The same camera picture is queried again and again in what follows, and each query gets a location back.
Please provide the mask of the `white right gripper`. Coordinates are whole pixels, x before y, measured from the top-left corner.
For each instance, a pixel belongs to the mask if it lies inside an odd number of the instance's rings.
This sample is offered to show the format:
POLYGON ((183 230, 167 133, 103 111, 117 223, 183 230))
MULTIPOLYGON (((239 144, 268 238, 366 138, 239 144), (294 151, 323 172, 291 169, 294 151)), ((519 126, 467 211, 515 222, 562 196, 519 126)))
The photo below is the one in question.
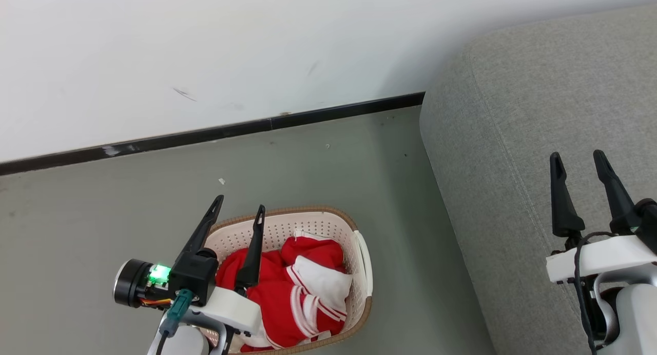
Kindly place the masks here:
MULTIPOLYGON (((611 221, 610 231, 618 235, 607 240, 586 244, 580 251, 579 271, 582 277, 633 268, 655 263, 656 255, 634 234, 641 218, 634 210, 632 200, 605 152, 593 153, 598 179, 606 192, 611 221)), ((580 238, 585 223, 577 214, 568 187, 567 173, 558 152, 550 155, 550 195, 552 234, 559 238, 580 238)), ((574 278, 575 253, 577 248, 546 257, 546 269, 552 283, 565 282, 574 278)))

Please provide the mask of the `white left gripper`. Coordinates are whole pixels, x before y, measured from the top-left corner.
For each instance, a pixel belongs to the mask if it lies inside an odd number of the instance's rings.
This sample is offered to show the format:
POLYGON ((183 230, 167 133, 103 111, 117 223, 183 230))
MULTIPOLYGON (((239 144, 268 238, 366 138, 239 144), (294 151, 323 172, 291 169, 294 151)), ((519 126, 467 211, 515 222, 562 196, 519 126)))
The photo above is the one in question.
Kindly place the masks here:
MULTIPOLYGON (((197 254, 204 247, 209 231, 218 219, 223 201, 222 194, 216 196, 179 253, 178 261, 183 256, 197 254)), ((200 327, 215 332, 225 331, 227 327, 249 334, 260 331, 261 308, 246 296, 248 290, 260 282, 265 213, 265 206, 260 205, 254 218, 253 237, 236 275, 235 291, 217 287, 205 306, 192 309, 192 317, 200 327)))

